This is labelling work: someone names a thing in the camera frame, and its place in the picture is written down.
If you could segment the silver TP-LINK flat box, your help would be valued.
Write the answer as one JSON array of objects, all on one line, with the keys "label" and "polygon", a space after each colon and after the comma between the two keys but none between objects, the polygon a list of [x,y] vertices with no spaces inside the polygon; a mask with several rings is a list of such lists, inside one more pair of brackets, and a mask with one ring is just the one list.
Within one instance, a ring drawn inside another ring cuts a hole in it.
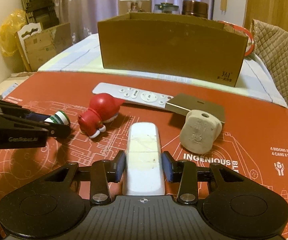
[{"label": "silver TP-LINK flat box", "polygon": [[214,115],[222,124],[225,123],[225,111],[223,106],[183,93],[180,93],[167,101],[165,110],[184,116],[191,110],[200,110]]}]

